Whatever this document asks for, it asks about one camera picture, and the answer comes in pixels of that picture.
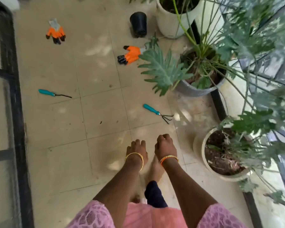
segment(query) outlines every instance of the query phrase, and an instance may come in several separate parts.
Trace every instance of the pink lace dress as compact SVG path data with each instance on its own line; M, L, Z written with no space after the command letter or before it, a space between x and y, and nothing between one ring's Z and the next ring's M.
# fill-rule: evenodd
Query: pink lace dress
M186 228L182 212L175 208L154 208L129 203L123 223L126 228ZM90 201L67 228L115 228L110 212L98 201ZM197 228L247 228L222 204L211 205Z

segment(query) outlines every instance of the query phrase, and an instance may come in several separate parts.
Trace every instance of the teal tool handle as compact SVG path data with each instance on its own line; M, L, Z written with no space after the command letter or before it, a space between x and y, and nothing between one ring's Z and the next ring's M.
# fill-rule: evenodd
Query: teal tool handle
M41 94L46 94L46 95L55 96L55 94L54 94L53 92L50 92L50 91L48 91L48 90L39 89L38 91L39 91L39 93L41 93Z
M144 104L143 107L153 113L156 113L157 115L160 115L160 112L159 111L156 111L154 108L152 108L151 106L147 105L147 104Z

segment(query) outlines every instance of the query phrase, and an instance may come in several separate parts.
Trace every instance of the garden tool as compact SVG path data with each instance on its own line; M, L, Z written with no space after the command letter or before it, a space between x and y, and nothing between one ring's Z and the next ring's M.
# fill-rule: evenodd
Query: garden tool
M48 90L39 89L38 91L39 91L39 93L41 93L41 94L51 95L51 96L53 96L53 97L54 97L54 96L65 96L65 97L68 97L68 98L72 98L72 97L70 97L70 96L63 95L63 94L55 94L55 93L50 92L50 91L48 91Z
M146 48L138 48L136 46L125 45L124 49L129 52L126 55L117 56L117 60L119 64L130 64L138 59L138 55L142 54L146 51Z
M49 28L49 31L46 34L46 39L49 39L50 36L52 36L54 44L60 45L61 42L59 38L61 39L61 41L64 42L66 37L62 27L58 24L56 18L49 20L49 24L51 27Z
M143 12L136 12L130 16L130 22L137 38L144 38L147 35L147 15Z
M152 108L151 106L147 105L147 104L144 104L143 107L157 115L160 115L162 116L162 118L165 120L165 122L167 122L166 120L168 121L171 121L172 119L168 119L167 117L173 117L173 115L162 115L159 111L155 110L154 108Z

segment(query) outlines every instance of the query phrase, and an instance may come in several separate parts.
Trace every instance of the gold bangle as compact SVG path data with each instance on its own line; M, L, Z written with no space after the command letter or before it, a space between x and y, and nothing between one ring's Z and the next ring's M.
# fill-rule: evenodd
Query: gold bangle
M127 156L125 156L125 161L127 160L127 158L129 157L129 155L131 155L131 154L134 154L134 153L129 153ZM138 154L138 155L141 157L142 162L143 162L143 156L142 156L140 153L136 153L136 154Z
M167 158L169 158L169 157L174 157L174 158L177 160L177 162L178 162L178 158L177 158L176 156L174 156L174 155L168 155L168 156L163 157L163 158L160 160L160 164L163 165L163 161L165 161L165 160L166 160Z

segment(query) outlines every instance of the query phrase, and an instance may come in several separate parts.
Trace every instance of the gray planter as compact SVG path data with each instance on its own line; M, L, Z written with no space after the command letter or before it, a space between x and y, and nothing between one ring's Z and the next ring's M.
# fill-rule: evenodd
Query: gray planter
M224 82L225 82L225 79L223 78L219 82L219 84L217 84L216 86L218 88L220 88ZM211 93L212 91L214 91L216 89L216 87L214 86L214 87L211 87L208 89L197 89L197 88L193 87L192 85L188 84L185 80L181 80L175 89L178 92L180 92L186 96L200 97L200 96L204 96L204 95Z

